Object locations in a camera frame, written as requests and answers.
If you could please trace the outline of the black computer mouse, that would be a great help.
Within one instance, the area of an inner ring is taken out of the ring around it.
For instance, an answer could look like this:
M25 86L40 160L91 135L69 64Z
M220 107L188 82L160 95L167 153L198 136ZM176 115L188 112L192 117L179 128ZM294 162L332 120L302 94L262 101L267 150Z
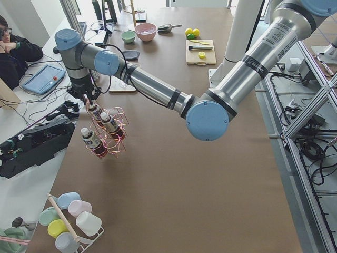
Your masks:
M54 54L58 54L59 52L60 52L60 51L58 50L57 47L54 47L54 48L53 48L53 53L54 53Z

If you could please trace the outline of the copper wire bottle basket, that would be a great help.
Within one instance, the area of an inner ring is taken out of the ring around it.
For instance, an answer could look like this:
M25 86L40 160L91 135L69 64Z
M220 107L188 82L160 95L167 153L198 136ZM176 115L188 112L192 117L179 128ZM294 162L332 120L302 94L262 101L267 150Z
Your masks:
M86 148L100 159L108 154L117 158L126 150L125 127L129 122L124 110L121 107L107 110L90 100L86 101L85 109L91 120L89 126L81 129Z

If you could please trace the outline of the blue plastic cup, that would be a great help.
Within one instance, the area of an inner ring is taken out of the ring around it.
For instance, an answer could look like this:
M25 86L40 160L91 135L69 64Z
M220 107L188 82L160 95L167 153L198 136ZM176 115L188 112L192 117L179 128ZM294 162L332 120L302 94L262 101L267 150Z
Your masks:
M81 200L81 196L77 192L67 192L58 197L57 205L62 209L68 209L70 203L74 200Z

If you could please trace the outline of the black keyboard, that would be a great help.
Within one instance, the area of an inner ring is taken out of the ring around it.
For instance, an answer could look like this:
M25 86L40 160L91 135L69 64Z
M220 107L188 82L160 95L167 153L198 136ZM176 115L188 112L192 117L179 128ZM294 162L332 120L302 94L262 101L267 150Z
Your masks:
M82 31L83 34L86 33L86 29L87 29L87 24L85 21L81 21L81 22L78 22L78 25Z

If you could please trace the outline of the bamboo cutting board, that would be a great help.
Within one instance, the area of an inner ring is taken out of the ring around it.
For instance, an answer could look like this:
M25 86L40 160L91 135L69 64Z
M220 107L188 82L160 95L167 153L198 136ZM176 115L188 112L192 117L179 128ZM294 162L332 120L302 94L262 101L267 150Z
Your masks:
M216 56L212 40L186 40L186 63L215 65Z

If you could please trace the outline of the green plastic cup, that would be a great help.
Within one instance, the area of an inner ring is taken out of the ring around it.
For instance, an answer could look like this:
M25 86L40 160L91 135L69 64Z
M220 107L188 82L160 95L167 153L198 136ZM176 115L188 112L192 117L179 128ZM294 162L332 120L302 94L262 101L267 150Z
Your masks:
M54 207L49 207L43 210L39 215L38 222L42 226L48 226L52 221L60 219Z

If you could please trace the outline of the steel muddler black tip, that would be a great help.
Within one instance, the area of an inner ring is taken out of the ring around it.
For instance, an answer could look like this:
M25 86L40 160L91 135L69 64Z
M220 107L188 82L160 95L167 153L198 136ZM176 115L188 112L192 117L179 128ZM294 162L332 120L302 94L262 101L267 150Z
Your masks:
M212 49L213 49L213 47L211 47L211 46L191 46L191 45L188 46L189 51L192 51L192 50L210 51Z

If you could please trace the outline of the blue teach pendant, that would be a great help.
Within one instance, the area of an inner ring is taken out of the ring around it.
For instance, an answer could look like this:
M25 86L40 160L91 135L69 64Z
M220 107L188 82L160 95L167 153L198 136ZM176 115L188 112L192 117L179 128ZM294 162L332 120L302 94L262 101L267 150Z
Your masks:
M22 88L35 94L45 94L62 81L65 73L64 69L46 65L26 81Z

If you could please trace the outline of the black device on side table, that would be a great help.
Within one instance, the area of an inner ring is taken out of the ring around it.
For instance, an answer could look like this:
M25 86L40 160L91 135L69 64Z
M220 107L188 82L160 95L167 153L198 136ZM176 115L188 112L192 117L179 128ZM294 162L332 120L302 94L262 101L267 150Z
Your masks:
M80 114L77 103L65 101L44 119L46 123L26 129L1 143L1 176L11 178L33 165L40 166L66 148Z

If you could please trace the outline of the cream rabbit tray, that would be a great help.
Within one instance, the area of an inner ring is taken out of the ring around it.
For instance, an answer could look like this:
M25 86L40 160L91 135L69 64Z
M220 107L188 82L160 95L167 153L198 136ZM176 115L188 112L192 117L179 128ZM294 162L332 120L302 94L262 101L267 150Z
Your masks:
M136 89L124 83L121 79L111 76L111 86L109 88L109 92L114 92L114 93L122 93L122 92L136 92Z

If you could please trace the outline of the yellow plastic cup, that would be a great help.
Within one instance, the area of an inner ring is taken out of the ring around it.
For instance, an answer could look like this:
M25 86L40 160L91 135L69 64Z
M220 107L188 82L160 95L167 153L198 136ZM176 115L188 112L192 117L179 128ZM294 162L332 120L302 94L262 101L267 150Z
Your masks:
M56 239L60 234L68 232L68 228L62 219L56 219L48 225L47 232Z

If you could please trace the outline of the steel ice scoop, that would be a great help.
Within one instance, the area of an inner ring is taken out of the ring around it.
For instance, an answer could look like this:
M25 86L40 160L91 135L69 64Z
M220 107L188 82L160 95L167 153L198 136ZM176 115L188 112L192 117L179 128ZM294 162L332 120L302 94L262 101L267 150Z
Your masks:
M159 26L157 28L157 31L159 33L169 33L171 32L173 28L178 28L178 27L182 27L182 24L178 24L178 25L165 24L165 25Z

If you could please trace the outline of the green bowl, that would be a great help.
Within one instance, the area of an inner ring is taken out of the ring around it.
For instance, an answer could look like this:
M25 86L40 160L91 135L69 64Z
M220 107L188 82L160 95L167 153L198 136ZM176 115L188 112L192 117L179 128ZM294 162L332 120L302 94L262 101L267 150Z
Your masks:
M125 31L121 34L121 39L125 43L133 43L136 38L136 33L134 31Z

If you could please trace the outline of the pink plastic cup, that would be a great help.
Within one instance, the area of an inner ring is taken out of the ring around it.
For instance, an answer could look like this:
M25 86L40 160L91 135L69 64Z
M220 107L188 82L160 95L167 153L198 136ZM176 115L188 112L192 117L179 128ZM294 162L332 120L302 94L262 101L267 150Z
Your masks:
M68 205L67 210L70 213L70 215L77 218L84 211L91 213L92 212L92 205L87 201L73 200Z

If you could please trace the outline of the grey folded cloth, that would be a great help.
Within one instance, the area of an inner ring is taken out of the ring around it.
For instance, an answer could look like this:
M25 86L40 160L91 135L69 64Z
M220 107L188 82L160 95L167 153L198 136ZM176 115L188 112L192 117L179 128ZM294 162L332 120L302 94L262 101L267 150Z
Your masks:
M140 55L139 51L137 50L128 50L123 51L122 53L127 61L137 61Z

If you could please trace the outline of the yellow half lemon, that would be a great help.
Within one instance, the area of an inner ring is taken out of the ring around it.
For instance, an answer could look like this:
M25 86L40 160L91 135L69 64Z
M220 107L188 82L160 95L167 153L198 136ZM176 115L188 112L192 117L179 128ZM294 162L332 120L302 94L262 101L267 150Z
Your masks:
M200 59L204 59L204 58L206 57L205 52L198 52L198 57L199 57Z

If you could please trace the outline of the wooden cup tree stand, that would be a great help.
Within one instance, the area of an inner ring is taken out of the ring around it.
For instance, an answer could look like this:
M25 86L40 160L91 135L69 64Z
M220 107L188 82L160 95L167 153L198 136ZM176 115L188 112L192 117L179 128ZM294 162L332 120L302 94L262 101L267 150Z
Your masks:
M131 29L134 29L137 25L146 22L147 13L146 10L140 7L137 7L133 0L128 2L124 12L131 14L132 24Z

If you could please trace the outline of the seated person in black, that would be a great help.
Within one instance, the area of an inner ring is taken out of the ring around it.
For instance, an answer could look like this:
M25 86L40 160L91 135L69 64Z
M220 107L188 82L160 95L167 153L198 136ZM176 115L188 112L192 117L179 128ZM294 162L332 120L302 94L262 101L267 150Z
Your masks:
M38 45L12 34L7 20L1 17L1 80L11 90L19 86L28 62L39 61L43 55Z

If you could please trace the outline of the pink bowl of ice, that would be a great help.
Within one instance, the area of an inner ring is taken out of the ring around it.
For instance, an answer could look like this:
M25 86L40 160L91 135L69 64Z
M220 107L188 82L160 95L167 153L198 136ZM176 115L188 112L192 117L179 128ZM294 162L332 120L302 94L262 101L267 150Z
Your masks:
M157 26L152 23L142 23L135 27L137 37L143 42L150 42L156 36Z

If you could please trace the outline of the yellow plastic knife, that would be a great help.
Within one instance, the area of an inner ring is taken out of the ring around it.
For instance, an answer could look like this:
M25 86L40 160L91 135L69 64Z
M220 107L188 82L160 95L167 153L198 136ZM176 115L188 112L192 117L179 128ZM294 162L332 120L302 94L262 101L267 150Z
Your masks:
M203 42L203 41L199 41L199 40L190 40L190 42L197 43L197 44L202 44L202 45L209 45L208 42Z

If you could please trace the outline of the grey plastic cup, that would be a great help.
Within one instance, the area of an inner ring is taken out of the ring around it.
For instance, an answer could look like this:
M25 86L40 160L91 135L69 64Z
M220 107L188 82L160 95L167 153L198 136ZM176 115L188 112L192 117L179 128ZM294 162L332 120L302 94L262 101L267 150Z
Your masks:
M58 235L55 240L55 247L62 253L73 253L78 250L79 242L76 242L69 232Z

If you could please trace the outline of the white plastic cup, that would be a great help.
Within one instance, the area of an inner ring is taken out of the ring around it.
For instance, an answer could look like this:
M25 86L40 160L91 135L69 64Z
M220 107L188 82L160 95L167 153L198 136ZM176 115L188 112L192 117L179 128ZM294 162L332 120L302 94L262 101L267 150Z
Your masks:
M90 212L83 211L76 218L76 225L83 233L91 237L98 233L102 225L102 220Z

